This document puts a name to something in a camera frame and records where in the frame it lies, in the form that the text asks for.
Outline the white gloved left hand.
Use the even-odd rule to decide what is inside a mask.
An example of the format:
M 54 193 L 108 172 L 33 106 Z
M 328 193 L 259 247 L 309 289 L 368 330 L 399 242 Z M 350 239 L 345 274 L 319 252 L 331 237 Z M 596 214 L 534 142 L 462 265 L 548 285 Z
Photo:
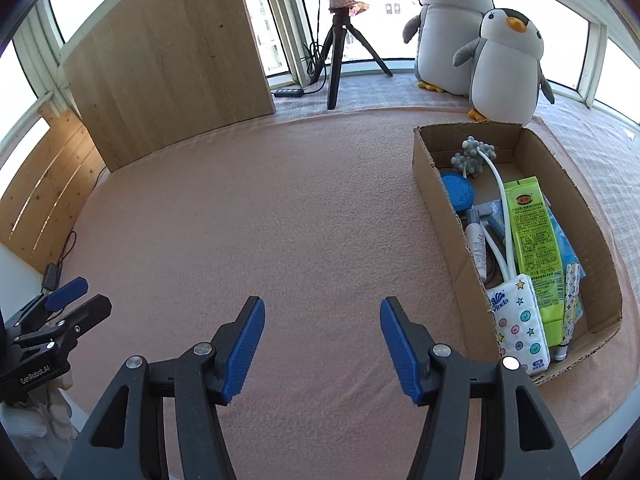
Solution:
M 2 425 L 36 479 L 57 479 L 78 437 L 72 407 L 62 395 L 72 385 L 67 372 L 29 391 L 26 402 L 1 403 Z

